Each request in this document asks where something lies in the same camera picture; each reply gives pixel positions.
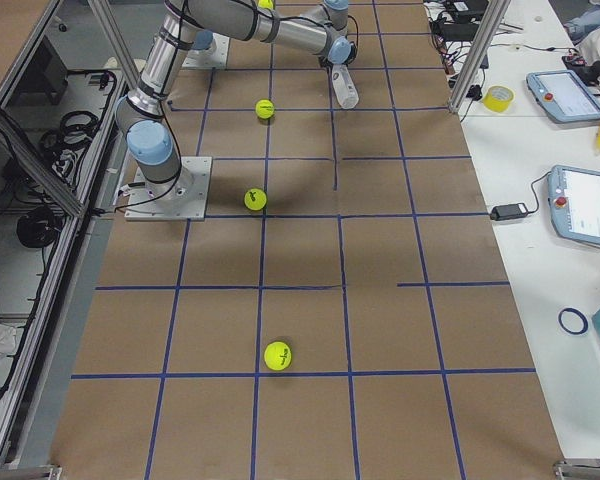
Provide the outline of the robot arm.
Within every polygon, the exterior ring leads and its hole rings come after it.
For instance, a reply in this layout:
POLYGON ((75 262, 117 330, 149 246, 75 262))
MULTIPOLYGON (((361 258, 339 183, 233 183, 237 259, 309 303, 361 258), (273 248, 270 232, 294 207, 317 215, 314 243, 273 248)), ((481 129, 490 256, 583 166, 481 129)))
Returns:
POLYGON ((116 122, 145 179, 173 190, 181 160, 164 123, 163 102, 188 52, 207 45, 215 33, 252 39, 259 21, 272 17, 274 7, 259 1, 167 1, 165 7, 163 24, 136 86, 118 103, 116 122))
POLYGON ((348 3, 325 1, 301 15, 284 16, 256 1, 191 1, 196 26, 240 41, 274 43, 303 50, 332 64, 346 63, 353 51, 346 38, 348 3))

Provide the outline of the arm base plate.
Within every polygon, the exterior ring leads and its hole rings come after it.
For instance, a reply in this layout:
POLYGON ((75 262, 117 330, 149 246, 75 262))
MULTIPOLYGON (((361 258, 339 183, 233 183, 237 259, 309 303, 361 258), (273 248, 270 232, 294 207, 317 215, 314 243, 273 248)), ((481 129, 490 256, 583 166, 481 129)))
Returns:
POLYGON ((208 201, 212 172, 212 158, 184 156, 182 172, 175 187, 157 199, 170 183, 158 186, 147 182, 140 168, 136 169, 134 181, 142 183, 130 190, 130 206, 124 208, 128 221, 203 221, 208 201))
POLYGON ((227 66, 230 39, 217 33, 201 32, 187 53, 182 68, 187 70, 224 70, 227 66))

